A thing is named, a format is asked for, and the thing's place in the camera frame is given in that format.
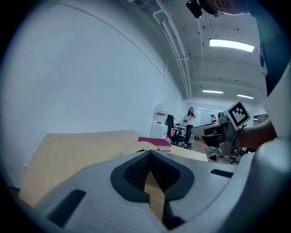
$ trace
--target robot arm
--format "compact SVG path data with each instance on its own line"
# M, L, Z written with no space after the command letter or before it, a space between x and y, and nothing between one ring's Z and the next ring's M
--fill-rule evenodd
M246 108L238 101L225 112L218 113L218 122L194 127L191 133L196 136L205 137L223 135L225 136L225 141L219 144L223 154L226 156L235 155L235 140L245 128L245 123L249 119L250 115ZM227 133L224 132L224 126L227 126Z

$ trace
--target ceiling pipe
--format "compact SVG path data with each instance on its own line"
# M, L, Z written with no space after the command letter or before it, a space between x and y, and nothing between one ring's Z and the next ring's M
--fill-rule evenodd
M183 80L183 84L184 84L185 89L186 89L186 94L187 94L187 97L189 98L189 95L190 95L189 89L188 89L189 87L188 87L187 82L186 82L185 69L183 67L182 60L180 58L179 50L175 44L174 38L173 38L173 36L170 32L170 29L168 28L168 25L166 24L166 22L162 20L161 26L165 30L166 34L168 35L170 44L172 44L172 46L173 46L173 49L174 49L173 51L174 51L174 54L176 55L176 61L177 61L178 66L180 67L180 69L182 71L182 80Z
M204 52L203 52L203 39L202 39L202 33L201 33L201 27L200 27L200 22L197 19L197 24L198 24L198 30L199 30L199 35L200 35L200 42L201 42L201 82L203 82L203 76L204 76Z
M171 29L173 30L175 37L178 41L180 50L182 52L182 58L188 58L186 55L186 51L185 51L185 47L182 41L182 37L180 35L180 32L176 26L176 21L174 20L174 18L172 17L172 14L168 11L167 7L161 2L161 0L156 0L157 5L160 7L160 9L163 11L163 13L166 15L169 25L171 27ZM188 60L183 60L186 66L186 72L187 72L187 80L188 80L188 87L189 87L189 94L190 97L192 96L192 90L191 90L191 81L190 81L190 69L189 69L189 64L188 64Z
M182 77L182 81L183 81L183 84L184 84L184 88L185 88L185 91L186 91L186 95L187 97L189 98L189 92L188 92L188 87L186 85L186 77L185 77L185 71L184 71L184 67L180 61L180 56L179 56L179 51L176 47L176 44L174 42L174 39L170 33L170 30L168 29L168 26L166 23L164 23L164 21L162 20L161 22L159 21L159 19L157 18L157 14L159 13L162 13L163 11L162 10L158 10L156 12L153 13L153 17L154 19L158 22L158 24L161 26L164 34L166 35L166 38L171 46L171 49L173 50L173 53L174 53L174 56L176 58L176 61L177 61L177 64L178 64L178 67L179 67L179 71L180 71L180 74L181 74L181 77Z
M230 85L230 86L234 86L234 87L240 87L240 88L244 88L244 89L248 89L250 91L262 91L260 88L256 88L256 87L249 87L249 86L242 86L242 85L238 85L238 84L233 84L233 83L227 83L227 82L213 82L213 81L192 81L193 84L200 84L200 85L203 85L203 84L224 84L224 85Z

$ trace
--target person's arm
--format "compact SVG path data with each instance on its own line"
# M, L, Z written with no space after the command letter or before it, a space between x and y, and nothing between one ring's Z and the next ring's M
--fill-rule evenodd
M265 142L273 140L276 137L275 129L268 119L258 126L245 128L236 139L236 149L258 148Z

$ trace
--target wooden table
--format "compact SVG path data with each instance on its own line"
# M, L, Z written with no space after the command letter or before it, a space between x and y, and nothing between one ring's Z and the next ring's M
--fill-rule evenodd
M20 189L20 199L34 207L52 188L81 169L120 156L126 146L144 137L137 132L117 131L102 133L78 133L46 135L37 148ZM172 146L171 154L208 161L205 154ZM151 206L163 207L163 192L150 174L145 187L151 192ZM162 209L155 213L161 217Z

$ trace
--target white shirt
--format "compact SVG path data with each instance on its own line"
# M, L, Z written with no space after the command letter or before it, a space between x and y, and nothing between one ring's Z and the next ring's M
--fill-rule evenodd
M194 125L194 116L187 116L187 125L193 126Z

